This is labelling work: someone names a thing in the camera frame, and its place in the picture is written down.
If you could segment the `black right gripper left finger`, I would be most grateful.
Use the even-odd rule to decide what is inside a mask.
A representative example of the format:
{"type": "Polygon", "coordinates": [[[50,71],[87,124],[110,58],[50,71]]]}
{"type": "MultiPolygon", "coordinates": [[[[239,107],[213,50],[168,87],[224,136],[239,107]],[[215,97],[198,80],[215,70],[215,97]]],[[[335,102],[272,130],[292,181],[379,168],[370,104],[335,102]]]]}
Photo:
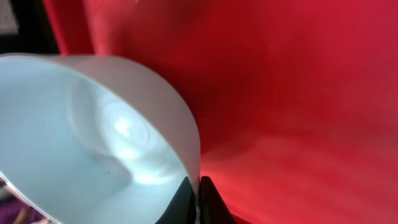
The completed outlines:
{"type": "Polygon", "coordinates": [[[189,178],[186,177],[155,224],[195,224],[196,219],[196,198],[189,178]]]}

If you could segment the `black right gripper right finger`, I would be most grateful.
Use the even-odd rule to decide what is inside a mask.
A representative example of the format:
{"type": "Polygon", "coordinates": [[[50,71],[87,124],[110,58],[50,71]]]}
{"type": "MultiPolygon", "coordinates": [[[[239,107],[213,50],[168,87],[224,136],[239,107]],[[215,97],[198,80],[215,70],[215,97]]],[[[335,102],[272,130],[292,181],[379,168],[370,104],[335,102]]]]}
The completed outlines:
{"type": "Polygon", "coordinates": [[[237,224],[208,176],[200,179],[199,198],[201,224],[237,224]]]}

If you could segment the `light blue bowl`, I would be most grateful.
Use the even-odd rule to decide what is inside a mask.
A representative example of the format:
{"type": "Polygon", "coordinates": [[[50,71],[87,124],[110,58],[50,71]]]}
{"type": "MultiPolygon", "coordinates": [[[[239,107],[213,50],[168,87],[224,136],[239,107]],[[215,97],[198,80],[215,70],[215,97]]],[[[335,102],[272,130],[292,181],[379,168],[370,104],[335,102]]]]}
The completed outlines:
{"type": "Polygon", "coordinates": [[[200,137],[176,89],[137,62],[5,54],[1,176],[55,223],[156,223],[186,177],[198,213],[200,137]]]}

